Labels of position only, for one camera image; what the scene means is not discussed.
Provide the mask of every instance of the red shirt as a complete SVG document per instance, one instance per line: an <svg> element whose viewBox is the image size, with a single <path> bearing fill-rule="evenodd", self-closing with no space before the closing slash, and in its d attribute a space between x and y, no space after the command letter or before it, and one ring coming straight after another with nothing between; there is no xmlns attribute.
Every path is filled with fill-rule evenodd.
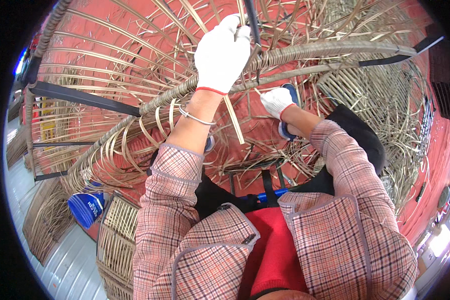
<svg viewBox="0 0 450 300"><path fill-rule="evenodd" d="M280 208L263 208L245 216L261 237L246 261L238 299L272 288L308 293L293 237Z"/></svg>

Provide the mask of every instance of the blue shoe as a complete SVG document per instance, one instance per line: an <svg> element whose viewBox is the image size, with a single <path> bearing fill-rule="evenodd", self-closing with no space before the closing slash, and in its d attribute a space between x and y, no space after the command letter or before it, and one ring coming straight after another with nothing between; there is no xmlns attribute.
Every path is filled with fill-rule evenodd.
<svg viewBox="0 0 450 300"><path fill-rule="evenodd" d="M210 152L215 146L215 138L213 135L210 135L207 138L207 142L205 143L205 149L203 150L205 153Z"/></svg>
<svg viewBox="0 0 450 300"><path fill-rule="evenodd" d="M293 103L298 105L299 96L297 95L295 87L290 83L285 83L282 85L282 87L286 88L290 92ZM280 123L278 124L278 134L287 141L293 141L297 136L288 132L287 125L288 123L280 121Z"/></svg>

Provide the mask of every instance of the plaid shirt sleeve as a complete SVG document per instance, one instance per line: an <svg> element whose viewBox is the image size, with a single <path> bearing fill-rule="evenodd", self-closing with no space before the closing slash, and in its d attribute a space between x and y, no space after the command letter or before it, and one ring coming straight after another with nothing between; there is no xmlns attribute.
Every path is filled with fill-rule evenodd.
<svg viewBox="0 0 450 300"><path fill-rule="evenodd" d="M140 199L133 256L134 299L144 299L199 216L195 190L204 156L162 144Z"/></svg>
<svg viewBox="0 0 450 300"><path fill-rule="evenodd" d="M354 195L361 213L398 232L395 206L357 141L337 123L323 120L312 130L310 142L326 159L335 195Z"/></svg>

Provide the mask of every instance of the plaid jacket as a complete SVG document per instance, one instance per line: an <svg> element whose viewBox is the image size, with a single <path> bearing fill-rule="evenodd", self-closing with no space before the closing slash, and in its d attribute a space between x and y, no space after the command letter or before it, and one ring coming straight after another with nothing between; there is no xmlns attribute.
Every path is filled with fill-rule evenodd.
<svg viewBox="0 0 450 300"><path fill-rule="evenodd" d="M309 293L317 299L403 297L417 260L365 151L329 120L313 129L310 142L326 158L339 196L288 192L279 199ZM194 191L203 159L161 145L140 200L135 299L237 298L260 234L233 205L199 222Z"/></svg>

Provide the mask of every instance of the silver bangle bracelet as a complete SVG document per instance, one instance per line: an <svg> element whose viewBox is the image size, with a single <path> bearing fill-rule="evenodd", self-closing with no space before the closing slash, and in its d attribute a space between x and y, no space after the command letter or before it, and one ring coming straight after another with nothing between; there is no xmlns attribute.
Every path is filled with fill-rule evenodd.
<svg viewBox="0 0 450 300"><path fill-rule="evenodd" d="M181 113L182 115L184 115L186 118L187 118L187 117L190 117L190 118L194 119L195 121L198 121L198 122L200 122L200 123L202 123L202 124L205 124L205 125L215 125L215 124L217 123L217 122L213 122L213 123L205 122L205 121L200 120L200 119L197 118L197 117L192 116L190 113L188 113L188 112L186 112L186 111L183 110L182 105L183 105L183 104L181 104L181 105L178 107L178 111L180 111L180 113Z"/></svg>

